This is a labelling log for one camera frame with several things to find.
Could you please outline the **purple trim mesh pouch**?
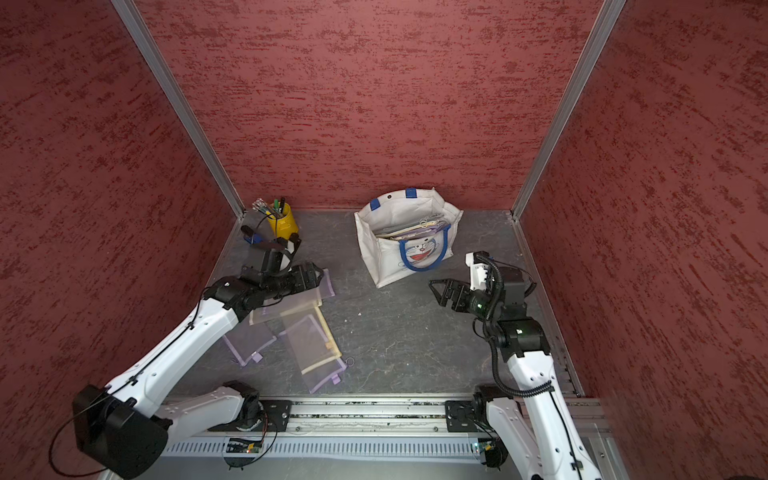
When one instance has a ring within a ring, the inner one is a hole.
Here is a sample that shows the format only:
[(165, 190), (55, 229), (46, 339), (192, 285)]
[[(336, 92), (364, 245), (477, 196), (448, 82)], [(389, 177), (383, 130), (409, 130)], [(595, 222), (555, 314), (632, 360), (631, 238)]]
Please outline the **purple trim mesh pouch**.
[(250, 325), (264, 323), (280, 317), (300, 313), (306, 310), (314, 310), (321, 307), (325, 299), (335, 295), (328, 269), (323, 270), (320, 285), (316, 288), (290, 295), (282, 299), (277, 305), (261, 307), (254, 310), (247, 317)]

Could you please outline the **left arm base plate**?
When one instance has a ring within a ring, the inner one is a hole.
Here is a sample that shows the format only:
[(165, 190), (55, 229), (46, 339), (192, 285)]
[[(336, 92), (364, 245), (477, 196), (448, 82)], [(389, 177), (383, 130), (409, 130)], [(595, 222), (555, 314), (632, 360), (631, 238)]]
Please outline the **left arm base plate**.
[(287, 430), (290, 419), (291, 409), (294, 403), (285, 399), (266, 399), (261, 400), (260, 418), (252, 427), (241, 427), (237, 421), (227, 424), (220, 424), (208, 429), (208, 432), (236, 432), (236, 433), (259, 433), (267, 432), (283, 433)]

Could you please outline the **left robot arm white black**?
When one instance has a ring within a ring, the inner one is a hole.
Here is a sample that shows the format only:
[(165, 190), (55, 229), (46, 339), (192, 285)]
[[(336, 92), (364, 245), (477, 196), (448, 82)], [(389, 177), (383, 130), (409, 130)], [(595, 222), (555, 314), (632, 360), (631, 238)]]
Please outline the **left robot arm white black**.
[(107, 385), (84, 387), (72, 403), (77, 449), (124, 479), (152, 466), (170, 445), (212, 427), (265, 434), (269, 416), (258, 391), (239, 381), (191, 400), (167, 404), (168, 394), (220, 338), (255, 310), (317, 288), (324, 272), (312, 262), (296, 264), (301, 240), (255, 244), (260, 267), (245, 266), (206, 287), (193, 311), (148, 354)]

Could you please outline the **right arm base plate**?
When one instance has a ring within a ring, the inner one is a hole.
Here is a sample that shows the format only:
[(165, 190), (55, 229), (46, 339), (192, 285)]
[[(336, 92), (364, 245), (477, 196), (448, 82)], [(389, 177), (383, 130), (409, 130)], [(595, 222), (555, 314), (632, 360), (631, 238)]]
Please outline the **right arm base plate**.
[(448, 400), (444, 404), (446, 426), (449, 433), (470, 433), (495, 430), (486, 417), (490, 399)]

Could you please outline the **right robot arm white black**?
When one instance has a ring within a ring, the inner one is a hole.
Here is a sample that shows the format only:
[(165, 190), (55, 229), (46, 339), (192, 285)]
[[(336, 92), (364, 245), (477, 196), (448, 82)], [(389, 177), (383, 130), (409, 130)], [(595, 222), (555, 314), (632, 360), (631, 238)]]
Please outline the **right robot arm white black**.
[(527, 313), (535, 285), (524, 272), (479, 255), (470, 279), (432, 280), (439, 305), (468, 313), (491, 351), (493, 387), (474, 396), (471, 415), (490, 437), (487, 465), (511, 460), (523, 479), (599, 479), (560, 388), (542, 326)]

